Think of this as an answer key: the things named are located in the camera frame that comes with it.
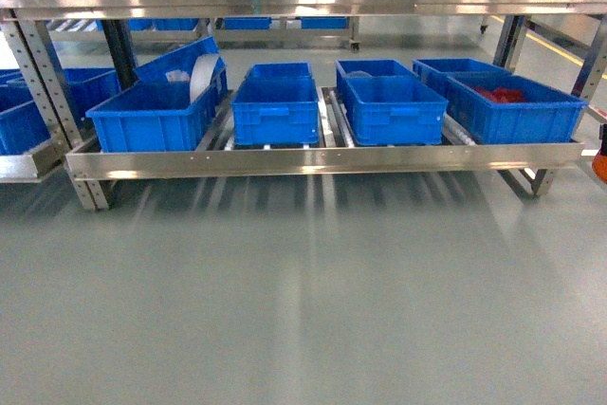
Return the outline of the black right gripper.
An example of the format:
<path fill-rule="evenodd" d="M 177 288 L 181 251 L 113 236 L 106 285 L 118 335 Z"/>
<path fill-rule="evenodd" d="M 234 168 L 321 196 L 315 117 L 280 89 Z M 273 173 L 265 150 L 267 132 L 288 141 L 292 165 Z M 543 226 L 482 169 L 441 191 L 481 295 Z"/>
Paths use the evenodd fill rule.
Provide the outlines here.
<path fill-rule="evenodd" d="M 607 124 L 604 123 L 600 127 L 599 138 L 601 140 L 600 152 L 607 152 Z"/>

